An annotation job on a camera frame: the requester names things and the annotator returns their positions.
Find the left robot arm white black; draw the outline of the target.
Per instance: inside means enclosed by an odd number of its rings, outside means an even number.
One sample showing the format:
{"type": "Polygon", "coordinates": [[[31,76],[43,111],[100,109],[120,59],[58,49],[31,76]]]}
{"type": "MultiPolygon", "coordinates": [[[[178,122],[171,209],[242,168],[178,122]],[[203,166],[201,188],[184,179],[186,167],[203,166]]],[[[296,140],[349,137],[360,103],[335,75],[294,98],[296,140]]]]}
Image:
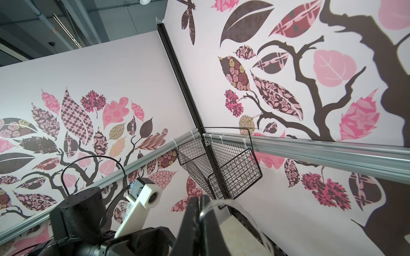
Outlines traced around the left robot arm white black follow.
{"type": "Polygon", "coordinates": [[[128,196],[131,208],[117,231],[103,230],[107,213],[99,189],[69,196],[51,212],[54,237],[36,245],[29,255],[166,256],[176,242],[169,228],[144,228],[161,194],[155,184],[135,186],[128,196]]]}

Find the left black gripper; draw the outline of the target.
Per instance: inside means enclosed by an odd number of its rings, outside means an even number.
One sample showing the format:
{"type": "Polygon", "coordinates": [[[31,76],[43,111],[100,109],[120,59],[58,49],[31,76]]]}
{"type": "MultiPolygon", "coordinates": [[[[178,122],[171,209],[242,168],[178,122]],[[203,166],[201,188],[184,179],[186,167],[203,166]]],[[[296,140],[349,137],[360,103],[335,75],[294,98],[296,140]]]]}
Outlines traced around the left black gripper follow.
{"type": "Polygon", "coordinates": [[[146,228],[110,239],[96,250],[97,256],[167,256],[176,238],[165,227],[146,228]]]}

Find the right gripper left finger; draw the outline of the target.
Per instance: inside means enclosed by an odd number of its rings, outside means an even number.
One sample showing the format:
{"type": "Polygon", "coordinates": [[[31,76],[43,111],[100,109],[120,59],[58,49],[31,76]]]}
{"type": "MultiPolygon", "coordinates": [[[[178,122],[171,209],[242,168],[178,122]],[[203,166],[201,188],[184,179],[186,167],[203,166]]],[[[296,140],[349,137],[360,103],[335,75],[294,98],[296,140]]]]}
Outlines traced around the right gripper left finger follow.
{"type": "Polygon", "coordinates": [[[170,256],[198,256],[200,254],[199,199],[191,197],[170,256]]]}

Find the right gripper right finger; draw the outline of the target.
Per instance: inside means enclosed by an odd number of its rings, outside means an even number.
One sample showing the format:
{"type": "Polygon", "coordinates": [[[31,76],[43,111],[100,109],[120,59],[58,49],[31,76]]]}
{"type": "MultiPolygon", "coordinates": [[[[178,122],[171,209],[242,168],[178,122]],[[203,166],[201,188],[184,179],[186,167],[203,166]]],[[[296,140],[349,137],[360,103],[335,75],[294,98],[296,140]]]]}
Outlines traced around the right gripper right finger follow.
{"type": "Polygon", "coordinates": [[[200,199],[200,255],[230,256],[223,239],[214,208],[210,205],[211,198],[202,195],[200,199]]]}

